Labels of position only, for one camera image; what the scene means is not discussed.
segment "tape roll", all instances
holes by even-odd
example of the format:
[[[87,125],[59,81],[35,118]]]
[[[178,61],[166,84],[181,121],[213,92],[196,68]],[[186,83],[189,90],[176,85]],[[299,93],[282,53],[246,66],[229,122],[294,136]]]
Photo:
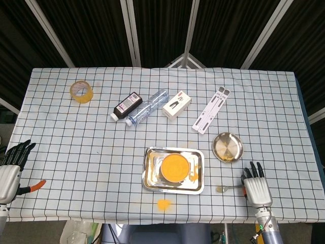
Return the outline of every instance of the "tape roll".
[[[86,94],[78,96],[77,92],[81,89],[86,89]],[[78,80],[73,83],[70,87],[70,94],[78,103],[88,103],[93,97],[93,91],[90,85],[84,80]]]

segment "table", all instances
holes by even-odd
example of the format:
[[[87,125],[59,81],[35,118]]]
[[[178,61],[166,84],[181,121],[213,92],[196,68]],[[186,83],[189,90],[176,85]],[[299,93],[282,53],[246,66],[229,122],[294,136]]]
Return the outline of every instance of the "table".
[[[69,88],[86,80],[93,99],[78,104]],[[205,135],[191,126],[215,91],[232,93]],[[136,127],[109,114],[128,94],[145,101],[158,89],[183,90],[192,103],[175,121],[161,110]],[[243,141],[240,161],[225,164],[211,150],[214,137],[232,132]],[[253,223],[255,210],[238,185],[243,167],[260,161],[280,222],[325,221],[325,196],[292,72],[236,69],[72,68],[33,69],[9,147],[27,139],[30,153],[21,185],[47,182],[18,196],[10,221],[91,220],[105,223]],[[143,157],[150,146],[199,149],[205,156],[200,195],[154,193],[142,187]],[[164,213],[157,201],[169,199]]]

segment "stainless steel tray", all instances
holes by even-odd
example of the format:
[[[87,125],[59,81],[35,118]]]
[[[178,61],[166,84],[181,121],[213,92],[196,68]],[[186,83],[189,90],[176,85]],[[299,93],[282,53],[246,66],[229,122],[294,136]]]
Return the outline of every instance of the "stainless steel tray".
[[[184,156],[189,164],[188,176],[182,182],[167,181],[160,171],[163,159],[169,154]],[[143,185],[152,191],[197,195],[204,188],[204,155],[199,150],[175,147],[150,147],[147,149],[142,173]]]

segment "floor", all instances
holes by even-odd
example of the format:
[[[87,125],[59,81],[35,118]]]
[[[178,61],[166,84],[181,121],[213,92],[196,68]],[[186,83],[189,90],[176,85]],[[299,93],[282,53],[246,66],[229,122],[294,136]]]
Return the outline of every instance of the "floor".
[[[0,136],[2,146],[7,145],[14,125],[0,124]],[[8,222],[5,226],[1,244],[58,244],[65,221],[47,222]],[[213,231],[221,233],[223,224],[213,224]],[[305,223],[281,224],[280,231],[284,244],[299,243],[310,244],[312,225]],[[252,224],[229,225],[230,243],[250,243],[249,239],[254,235],[255,226]]]

